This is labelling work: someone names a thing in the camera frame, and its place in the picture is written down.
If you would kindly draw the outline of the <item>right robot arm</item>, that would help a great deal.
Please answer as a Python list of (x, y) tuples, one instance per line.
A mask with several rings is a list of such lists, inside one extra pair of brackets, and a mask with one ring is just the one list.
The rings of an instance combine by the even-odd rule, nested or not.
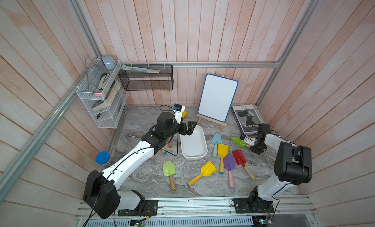
[(288, 186), (309, 183), (312, 179), (312, 150), (272, 134), (270, 126), (263, 123), (258, 126), (251, 151), (259, 155), (269, 148), (277, 152), (274, 174), (251, 191), (250, 205), (271, 205)]

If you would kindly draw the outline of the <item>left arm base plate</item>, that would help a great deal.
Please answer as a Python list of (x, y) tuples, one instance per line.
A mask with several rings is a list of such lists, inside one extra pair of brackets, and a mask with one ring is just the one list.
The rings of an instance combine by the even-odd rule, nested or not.
[(141, 201), (135, 210), (123, 209), (118, 216), (154, 216), (158, 212), (158, 200)]

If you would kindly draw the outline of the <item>red shovel wooden handle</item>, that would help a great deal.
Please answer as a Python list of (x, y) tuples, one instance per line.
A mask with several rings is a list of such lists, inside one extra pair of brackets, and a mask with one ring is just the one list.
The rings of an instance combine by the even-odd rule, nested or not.
[(235, 158), (235, 161), (238, 165), (241, 165), (243, 166), (243, 168), (245, 169), (245, 171), (248, 173), (248, 175), (250, 176), (250, 178), (252, 180), (256, 180), (256, 177), (251, 173), (251, 171), (247, 168), (246, 166), (246, 158), (242, 152), (242, 150), (238, 149), (238, 150), (235, 150), (232, 152), (234, 158)]

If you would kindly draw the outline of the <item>white plastic storage box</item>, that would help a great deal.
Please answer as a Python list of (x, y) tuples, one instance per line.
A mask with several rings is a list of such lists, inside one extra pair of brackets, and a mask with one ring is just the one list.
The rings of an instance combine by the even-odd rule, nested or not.
[(193, 133), (180, 135), (182, 154), (187, 160), (203, 159), (208, 152), (203, 128), (197, 125)]

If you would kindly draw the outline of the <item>green trowel yellow handle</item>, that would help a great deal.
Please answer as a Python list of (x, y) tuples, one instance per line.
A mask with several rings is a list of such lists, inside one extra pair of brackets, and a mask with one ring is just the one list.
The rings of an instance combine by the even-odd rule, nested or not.
[(251, 147), (251, 145), (247, 144), (246, 142), (241, 140), (239, 137), (231, 137), (231, 139), (236, 145), (238, 145), (241, 148), (244, 148), (244, 147), (250, 148)]

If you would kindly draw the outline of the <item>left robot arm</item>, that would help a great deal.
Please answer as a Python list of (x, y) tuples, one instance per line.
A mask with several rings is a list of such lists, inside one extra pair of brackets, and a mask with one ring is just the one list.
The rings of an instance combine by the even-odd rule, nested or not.
[(117, 190), (127, 177), (167, 145), (169, 138), (175, 134), (190, 136), (196, 126), (195, 121), (183, 122), (182, 113), (162, 112), (156, 125), (128, 154), (103, 171), (94, 170), (88, 175), (83, 201), (101, 219), (110, 217), (122, 202)]

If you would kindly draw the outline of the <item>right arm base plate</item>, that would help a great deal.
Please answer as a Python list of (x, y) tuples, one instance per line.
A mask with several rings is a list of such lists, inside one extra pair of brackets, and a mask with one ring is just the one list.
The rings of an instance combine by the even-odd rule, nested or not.
[(260, 198), (234, 198), (232, 199), (236, 213), (266, 213), (274, 212), (273, 202)]

